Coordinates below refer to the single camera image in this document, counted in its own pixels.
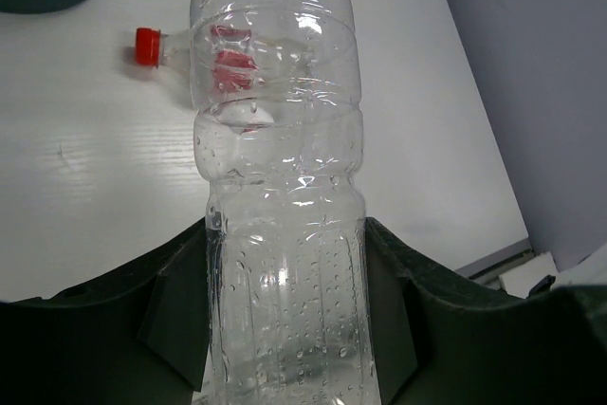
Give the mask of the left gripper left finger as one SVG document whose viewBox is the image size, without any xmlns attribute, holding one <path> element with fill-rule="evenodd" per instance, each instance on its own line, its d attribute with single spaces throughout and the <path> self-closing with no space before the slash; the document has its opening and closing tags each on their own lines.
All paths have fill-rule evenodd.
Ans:
<svg viewBox="0 0 607 405">
<path fill-rule="evenodd" d="M 209 346 L 204 221 L 49 299 L 1 304 L 4 404 L 189 404 Z"/>
</svg>

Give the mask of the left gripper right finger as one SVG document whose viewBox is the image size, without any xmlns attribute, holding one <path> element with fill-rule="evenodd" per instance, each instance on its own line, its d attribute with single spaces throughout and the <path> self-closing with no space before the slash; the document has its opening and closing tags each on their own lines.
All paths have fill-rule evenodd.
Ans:
<svg viewBox="0 0 607 405">
<path fill-rule="evenodd" d="M 385 404 L 602 404 L 606 289 L 520 299 L 460 276 L 365 222 L 379 393 Z"/>
</svg>

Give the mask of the red label clear bottle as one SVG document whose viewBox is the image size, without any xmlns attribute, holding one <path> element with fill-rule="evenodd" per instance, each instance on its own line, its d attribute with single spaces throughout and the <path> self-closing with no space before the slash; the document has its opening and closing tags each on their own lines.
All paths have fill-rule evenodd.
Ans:
<svg viewBox="0 0 607 405">
<path fill-rule="evenodd" d="M 189 83 L 195 109 L 250 131 L 275 123 L 278 116 L 262 104 L 295 92 L 309 77 L 314 52 L 293 39 L 211 24 L 196 36 L 138 28 L 134 60 L 171 68 Z"/>
</svg>

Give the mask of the clear unlabelled plastic bottle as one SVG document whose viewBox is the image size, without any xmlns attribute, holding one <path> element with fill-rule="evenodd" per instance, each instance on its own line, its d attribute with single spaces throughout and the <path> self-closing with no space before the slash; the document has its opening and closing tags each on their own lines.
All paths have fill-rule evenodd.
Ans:
<svg viewBox="0 0 607 405">
<path fill-rule="evenodd" d="M 213 404 L 377 404 L 351 0 L 192 0 Z"/>
</svg>

